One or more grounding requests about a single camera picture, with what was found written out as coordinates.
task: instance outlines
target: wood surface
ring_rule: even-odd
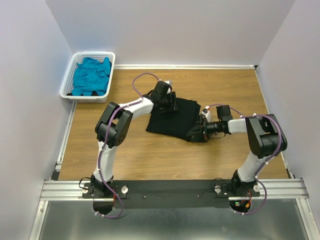
[[[108,102],[118,104],[138,99],[132,80],[144,70],[114,70]],[[229,104],[244,115],[266,114],[266,106],[253,70],[177,69],[151,70],[162,80],[172,80],[179,98],[196,100],[201,107]],[[156,79],[145,75],[136,81],[144,94],[154,88]],[[96,167],[98,142],[95,126],[107,103],[78,103],[68,138],[59,180],[90,177]],[[216,121],[216,109],[211,110]],[[227,135],[208,143],[184,140],[146,132],[150,115],[131,122],[127,137],[116,153],[116,180],[192,180],[231,178],[249,153],[246,133]],[[273,159],[261,179],[288,178],[281,157]]]

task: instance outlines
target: dark gray panel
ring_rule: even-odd
[[[253,206],[261,203],[255,200]],[[268,200],[256,214],[223,208],[127,209],[119,219],[95,216],[89,201],[50,202],[42,240],[304,240],[297,202]]]

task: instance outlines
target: wooden tabletop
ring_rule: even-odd
[[[139,98],[132,80],[144,70],[114,70],[108,102],[118,104]],[[253,70],[177,69],[151,70],[162,80],[172,80],[178,98],[196,100],[201,107],[229,104],[244,115],[266,114],[266,106]],[[136,87],[144,94],[156,85],[153,76],[142,76]],[[76,106],[59,180],[90,177],[98,155],[95,126],[107,103],[78,103]],[[216,110],[211,111],[213,121]],[[131,122],[127,137],[116,153],[116,180],[229,179],[249,153],[246,133],[211,139],[208,143],[184,140],[146,132],[150,115]],[[288,178],[281,157],[273,159],[259,176],[262,179]]]

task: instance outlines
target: white wall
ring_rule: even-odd
[[[71,51],[44,0],[3,1],[0,32],[0,239],[26,240],[70,112]]]
[[[72,52],[117,64],[256,65],[294,0],[46,0]]]
[[[297,0],[257,68],[267,105],[288,140],[285,157],[303,177],[320,226],[320,1]]]

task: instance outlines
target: plastic basket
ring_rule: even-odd
[[[74,89],[74,74],[77,69],[77,63],[82,64],[84,58],[92,58],[103,63],[105,57],[108,57],[111,62],[111,71],[108,82],[108,87],[106,89],[105,95],[102,96],[69,96]],[[110,91],[110,86],[112,82],[112,76],[114,73],[116,55],[113,52],[107,51],[82,51],[74,54],[70,60],[70,63],[66,69],[63,82],[60,89],[60,96],[64,99],[71,99],[77,103],[105,103],[107,101],[107,96]]]

